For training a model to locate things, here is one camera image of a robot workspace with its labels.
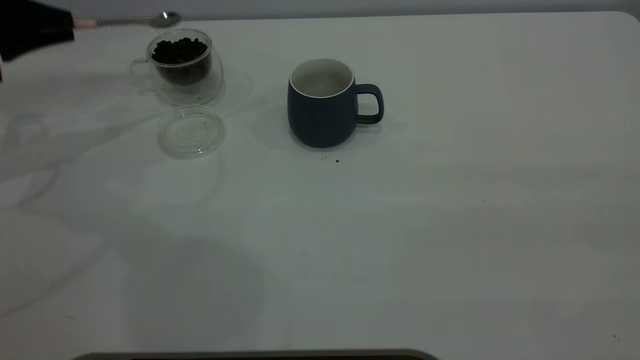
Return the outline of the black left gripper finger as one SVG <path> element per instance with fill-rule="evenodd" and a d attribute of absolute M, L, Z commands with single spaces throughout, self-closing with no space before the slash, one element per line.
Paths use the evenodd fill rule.
<path fill-rule="evenodd" d="M 74 41 L 74 32 L 68 27 L 2 28 L 0 31 L 0 54 L 4 62 L 41 48 Z"/>
<path fill-rule="evenodd" d="M 2 30 L 71 30 L 74 18 L 69 10 L 34 0 L 2 0 L 0 2 Z"/>

